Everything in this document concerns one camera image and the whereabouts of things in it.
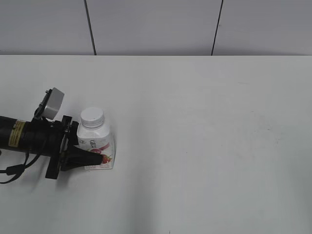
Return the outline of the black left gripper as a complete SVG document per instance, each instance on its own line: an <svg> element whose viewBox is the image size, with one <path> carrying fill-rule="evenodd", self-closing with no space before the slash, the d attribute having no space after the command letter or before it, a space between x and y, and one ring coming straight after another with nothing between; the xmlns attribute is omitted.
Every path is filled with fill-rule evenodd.
<svg viewBox="0 0 312 234"><path fill-rule="evenodd" d="M68 171L75 168L100 165L102 155L85 151L67 144L78 141L78 122L69 116L63 116L61 121L48 121L45 118L32 119L25 132L25 142L28 143L26 156L35 157L25 164L31 167L40 156L50 158L46 175L48 179L57 179L60 170Z"/></svg>

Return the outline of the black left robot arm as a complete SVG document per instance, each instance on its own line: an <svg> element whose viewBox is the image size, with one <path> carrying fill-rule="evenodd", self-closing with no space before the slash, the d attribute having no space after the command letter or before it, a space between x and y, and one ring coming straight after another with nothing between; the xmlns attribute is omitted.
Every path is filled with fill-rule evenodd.
<svg viewBox="0 0 312 234"><path fill-rule="evenodd" d="M8 183L18 179L40 156L50 158L46 175L57 179L61 171L100 165L102 155L78 148L78 122L69 116L61 121L48 121L42 117L32 121L0 118L0 147L10 151L23 152L23 163L1 170L10 177Z"/></svg>

